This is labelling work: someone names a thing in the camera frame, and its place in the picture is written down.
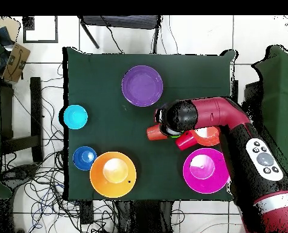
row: cardboard box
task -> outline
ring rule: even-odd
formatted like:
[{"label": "cardboard box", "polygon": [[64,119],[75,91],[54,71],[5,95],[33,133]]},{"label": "cardboard box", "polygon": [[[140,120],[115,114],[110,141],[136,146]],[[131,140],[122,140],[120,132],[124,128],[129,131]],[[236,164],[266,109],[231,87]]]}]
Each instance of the cardboard box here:
[{"label": "cardboard box", "polygon": [[18,82],[29,55],[29,49],[15,43],[1,78]]}]

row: orange cup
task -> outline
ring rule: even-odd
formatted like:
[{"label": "orange cup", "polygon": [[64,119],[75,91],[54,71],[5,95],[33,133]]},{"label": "orange cup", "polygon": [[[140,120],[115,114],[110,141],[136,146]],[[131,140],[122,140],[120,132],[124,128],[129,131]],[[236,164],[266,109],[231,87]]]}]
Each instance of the orange cup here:
[{"label": "orange cup", "polygon": [[109,198],[122,197],[134,187],[136,169],[126,155],[106,152],[92,164],[90,181],[97,193]]},{"label": "orange cup", "polygon": [[149,127],[147,130],[147,137],[149,140],[166,140],[167,136],[160,131],[160,124]]},{"label": "orange cup", "polygon": [[203,129],[196,129],[195,139],[202,146],[214,146],[219,144],[219,132],[220,129],[218,127],[207,127]]}]

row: chair leg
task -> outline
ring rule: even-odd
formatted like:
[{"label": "chair leg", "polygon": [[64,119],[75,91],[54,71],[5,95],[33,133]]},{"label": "chair leg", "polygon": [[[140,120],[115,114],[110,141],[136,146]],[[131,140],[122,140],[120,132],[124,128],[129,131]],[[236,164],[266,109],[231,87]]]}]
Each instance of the chair leg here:
[{"label": "chair leg", "polygon": [[81,27],[84,29],[84,31],[86,32],[86,34],[88,35],[88,37],[91,39],[92,43],[94,43],[94,46],[96,47],[96,49],[99,49],[99,45],[98,43],[96,43],[95,39],[93,38],[93,36],[91,35],[91,33],[89,32],[87,26],[84,24],[84,22],[82,20],[80,20],[80,24]]},{"label": "chair leg", "polygon": [[156,53],[156,43],[158,42],[159,27],[155,29],[155,39],[153,40],[153,52]]}]

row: orange bowl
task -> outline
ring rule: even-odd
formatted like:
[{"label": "orange bowl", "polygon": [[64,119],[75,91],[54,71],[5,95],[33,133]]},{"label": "orange bowl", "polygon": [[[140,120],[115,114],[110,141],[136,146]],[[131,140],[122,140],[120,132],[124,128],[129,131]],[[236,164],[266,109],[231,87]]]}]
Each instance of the orange bowl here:
[{"label": "orange bowl", "polygon": [[106,152],[92,164],[90,181],[97,193],[109,198],[122,197],[134,187],[136,169],[126,155]]}]

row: pink bowl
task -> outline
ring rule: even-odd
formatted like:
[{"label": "pink bowl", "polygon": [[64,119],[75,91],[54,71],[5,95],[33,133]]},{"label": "pink bowl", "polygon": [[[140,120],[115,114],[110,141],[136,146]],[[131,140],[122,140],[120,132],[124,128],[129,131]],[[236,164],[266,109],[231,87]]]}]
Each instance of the pink bowl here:
[{"label": "pink bowl", "polygon": [[183,176],[191,189],[202,194],[219,191],[229,179],[223,154],[212,148],[192,152],[184,162]]}]

